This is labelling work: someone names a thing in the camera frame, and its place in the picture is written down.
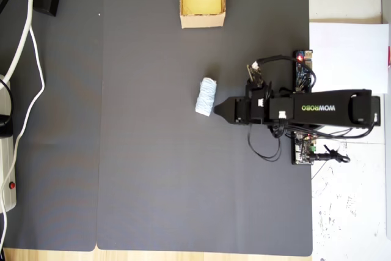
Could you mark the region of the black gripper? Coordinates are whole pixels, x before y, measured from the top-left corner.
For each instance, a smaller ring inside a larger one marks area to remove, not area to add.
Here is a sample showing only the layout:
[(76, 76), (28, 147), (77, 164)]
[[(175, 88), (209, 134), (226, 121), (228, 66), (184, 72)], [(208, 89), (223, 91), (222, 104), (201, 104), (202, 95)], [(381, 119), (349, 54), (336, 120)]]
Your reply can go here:
[(245, 96), (228, 97), (216, 105), (213, 112), (229, 124), (270, 125), (269, 98), (270, 87), (246, 86)]

